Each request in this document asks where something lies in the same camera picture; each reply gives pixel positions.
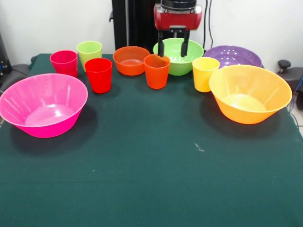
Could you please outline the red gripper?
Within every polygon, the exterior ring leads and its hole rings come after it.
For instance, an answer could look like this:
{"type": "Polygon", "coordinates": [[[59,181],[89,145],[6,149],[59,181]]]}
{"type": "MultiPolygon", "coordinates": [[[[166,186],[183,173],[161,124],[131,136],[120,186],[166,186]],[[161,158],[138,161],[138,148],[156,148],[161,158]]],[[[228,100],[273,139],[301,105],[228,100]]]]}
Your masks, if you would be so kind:
{"type": "Polygon", "coordinates": [[[158,30],[158,55],[164,56],[163,31],[185,29],[180,56],[187,56],[189,31],[198,29],[202,19],[202,7],[197,5],[193,9],[176,11],[155,4],[153,13],[155,27],[158,30]]]}

